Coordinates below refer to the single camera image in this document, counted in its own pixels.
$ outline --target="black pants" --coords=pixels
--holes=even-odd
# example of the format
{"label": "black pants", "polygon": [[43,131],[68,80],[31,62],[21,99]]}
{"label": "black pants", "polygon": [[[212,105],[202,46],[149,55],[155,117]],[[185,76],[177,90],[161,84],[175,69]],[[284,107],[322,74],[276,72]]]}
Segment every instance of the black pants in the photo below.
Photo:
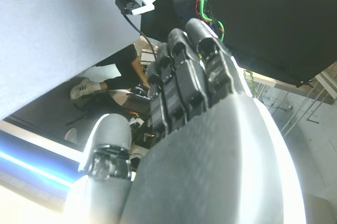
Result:
{"label": "black pants", "polygon": [[116,67],[121,74],[121,76],[104,81],[108,90],[130,89],[140,83],[138,75],[131,66],[131,62],[133,62],[136,58],[137,51],[135,46],[132,44],[96,64],[96,66],[116,64]]}

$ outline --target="blue light strip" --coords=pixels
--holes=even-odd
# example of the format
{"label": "blue light strip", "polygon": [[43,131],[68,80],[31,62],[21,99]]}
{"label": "blue light strip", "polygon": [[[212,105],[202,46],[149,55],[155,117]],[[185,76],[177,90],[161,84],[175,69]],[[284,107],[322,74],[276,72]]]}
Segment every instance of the blue light strip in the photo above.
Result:
{"label": "blue light strip", "polygon": [[27,170],[33,171],[33,172],[35,172],[35,173],[37,173],[37,174],[39,174],[41,176],[44,176],[44,177],[46,177],[48,179],[51,179],[51,180],[53,180],[55,182],[63,184],[65,186],[67,186],[67,187],[70,187],[72,185],[72,183],[70,183],[70,182],[68,182],[68,181],[66,181],[66,180],[64,180],[62,178],[58,178],[55,175],[49,174],[48,172],[45,172],[45,171],[40,170],[40,169],[38,169],[38,168],[36,168],[34,166],[31,166],[30,164],[25,163],[25,162],[23,162],[21,160],[18,160],[18,159],[14,158],[14,157],[11,157],[10,155],[5,154],[3,152],[0,152],[0,157],[4,158],[7,161],[10,161],[10,162],[12,162],[12,163],[14,163],[16,165],[19,165],[19,166],[21,166],[21,167],[23,167],[23,168],[25,168]]}

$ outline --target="person's arm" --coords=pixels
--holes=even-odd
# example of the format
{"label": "person's arm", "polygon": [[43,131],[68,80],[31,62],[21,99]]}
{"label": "person's arm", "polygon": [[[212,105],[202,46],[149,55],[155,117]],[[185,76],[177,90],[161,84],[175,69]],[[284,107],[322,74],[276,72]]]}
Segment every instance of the person's arm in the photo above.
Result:
{"label": "person's arm", "polygon": [[149,85],[149,83],[147,81],[147,77],[146,77],[146,75],[142,71],[140,56],[137,56],[137,58],[134,59],[131,62],[131,66],[132,66],[133,70],[136,72],[136,74],[139,76],[139,78],[141,79],[141,81],[145,85],[145,87],[147,87],[148,89],[150,89],[151,87],[150,87],[150,85]]}

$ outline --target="green wire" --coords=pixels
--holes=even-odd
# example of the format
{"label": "green wire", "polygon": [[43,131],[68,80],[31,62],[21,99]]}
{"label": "green wire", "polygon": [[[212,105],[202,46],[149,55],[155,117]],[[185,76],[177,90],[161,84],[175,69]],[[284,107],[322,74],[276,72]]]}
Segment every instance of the green wire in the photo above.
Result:
{"label": "green wire", "polygon": [[[202,19],[204,19],[206,21],[212,21],[213,22],[213,20],[211,18],[207,17],[204,14],[204,3],[205,3],[205,0],[200,0],[200,16],[201,16]],[[224,30],[223,24],[220,21],[218,21],[218,23],[219,23],[220,27],[222,28],[222,30]],[[221,41],[223,41],[224,36],[225,36],[224,33],[221,32],[221,37],[220,37]]]}

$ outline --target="person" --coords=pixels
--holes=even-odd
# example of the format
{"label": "person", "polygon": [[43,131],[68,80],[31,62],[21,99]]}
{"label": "person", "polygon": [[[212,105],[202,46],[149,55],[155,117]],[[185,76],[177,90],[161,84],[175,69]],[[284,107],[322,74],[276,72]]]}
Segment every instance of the person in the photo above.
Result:
{"label": "person", "polygon": [[96,66],[106,66],[110,64],[116,64],[121,76],[113,79],[107,79],[101,83],[84,79],[80,84],[71,89],[71,99],[75,100],[81,96],[88,95],[99,90],[130,89],[136,87],[140,83],[150,89],[147,77],[142,71],[140,56],[137,56],[137,50],[134,44],[131,44],[109,56],[105,60],[97,63]]}

